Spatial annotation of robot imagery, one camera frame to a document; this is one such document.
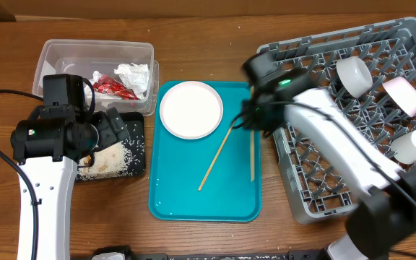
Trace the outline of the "white tissue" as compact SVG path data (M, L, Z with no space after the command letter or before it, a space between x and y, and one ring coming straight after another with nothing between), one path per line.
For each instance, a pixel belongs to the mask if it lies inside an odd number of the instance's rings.
M119 64L118 67L113 70L113 73L118 77L118 79L115 80L122 83L126 88L132 90L134 94L139 98L138 100L144 99L144 94L146 91L148 91L150 81L150 69L147 64ZM92 73L90 84L92 85L95 83L102 75L107 74L103 74L99 71L94 71ZM94 92L92 92L88 86L84 87L84 93L86 95L86 101L88 104L90 104L92 101L93 95L95 96L95 99L123 100L120 97L96 92L94 88L93 90Z

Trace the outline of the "red snack wrapper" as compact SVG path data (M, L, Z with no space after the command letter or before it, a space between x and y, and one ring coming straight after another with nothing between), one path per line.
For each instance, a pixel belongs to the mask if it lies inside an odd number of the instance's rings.
M132 90L126 88L122 83L114 80L107 75L100 76L99 79L92 84L92 86L96 92L101 94L120 97L124 100L139 99Z

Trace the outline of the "wooden chopstick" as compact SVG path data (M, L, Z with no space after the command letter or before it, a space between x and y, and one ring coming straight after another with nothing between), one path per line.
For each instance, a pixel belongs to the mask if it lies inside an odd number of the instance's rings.
M254 86L251 86L251 98L254 96ZM255 180L255 131L251 130L250 131L250 138L251 138L251 143L250 143L250 163L251 163L251 174L250 174L250 180L251 182L254 182Z
M198 191L201 191L203 189L204 184L206 183L206 181L207 181L207 179L208 179L208 177L209 177L209 175L210 175L210 173L211 173L211 171L212 171L215 163L217 162L218 157L220 156L220 153L221 153L223 147L225 146L226 141L228 140L228 138L230 136L231 131L233 130L234 123L235 122L231 123L230 128L227 130L227 133L226 133L226 135L225 135L225 137L224 137L221 145L219 146L219 148L218 148L218 150L217 150L217 152L216 152L213 160L211 161L211 164L209 165L208 170L206 171L206 173L205 173L205 175L204 175L204 177L203 177L203 179L202 179L202 181L201 181L201 183L200 183L200 185L198 187Z

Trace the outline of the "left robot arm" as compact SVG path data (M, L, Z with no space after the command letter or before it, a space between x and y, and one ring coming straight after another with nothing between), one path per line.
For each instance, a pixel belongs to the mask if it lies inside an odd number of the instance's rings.
M11 134L19 171L18 259L69 259L70 217L79 161L129 137L115 108L86 101L90 81L71 74L43 78L43 104Z

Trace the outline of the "grey bowl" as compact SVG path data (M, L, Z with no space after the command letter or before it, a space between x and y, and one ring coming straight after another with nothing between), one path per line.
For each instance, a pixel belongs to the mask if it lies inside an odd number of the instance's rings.
M339 60L336 69L343 87L354 98L359 98L372 87L371 72L361 58L351 56Z

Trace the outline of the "small white plate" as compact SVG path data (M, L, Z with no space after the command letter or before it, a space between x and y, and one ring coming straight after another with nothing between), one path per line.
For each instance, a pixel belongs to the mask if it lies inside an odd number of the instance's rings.
M404 77L395 77L382 86L403 112L409 117L416 115L416 89Z

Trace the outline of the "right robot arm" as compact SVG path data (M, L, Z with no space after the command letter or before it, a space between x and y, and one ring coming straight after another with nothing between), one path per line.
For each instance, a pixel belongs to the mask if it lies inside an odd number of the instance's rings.
M268 51L247 59L242 70L254 92L242 102L241 127L267 137L291 124L317 146L358 200L346 233L313 259L387 259L393 246L416 233L416 173L406 173L373 147L314 74L304 68L285 71Z

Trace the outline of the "large white plate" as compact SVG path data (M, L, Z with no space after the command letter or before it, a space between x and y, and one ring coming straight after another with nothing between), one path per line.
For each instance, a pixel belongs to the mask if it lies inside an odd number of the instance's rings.
M224 105L213 87L185 81L163 95L159 112L167 131L175 137L192 140L210 135L220 125Z

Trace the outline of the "gold foil wrapper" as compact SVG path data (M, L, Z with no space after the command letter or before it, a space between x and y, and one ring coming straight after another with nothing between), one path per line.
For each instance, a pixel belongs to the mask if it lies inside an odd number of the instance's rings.
M88 168L91 165L92 162L93 162L93 157L91 155L88 155L86 157L83 157L79 161L79 167L80 168Z

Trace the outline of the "white cup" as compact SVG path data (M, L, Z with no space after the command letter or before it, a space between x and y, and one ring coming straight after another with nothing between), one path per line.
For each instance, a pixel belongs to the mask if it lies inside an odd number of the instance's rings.
M391 143L394 158L403 164L416 162L416 130L400 136Z

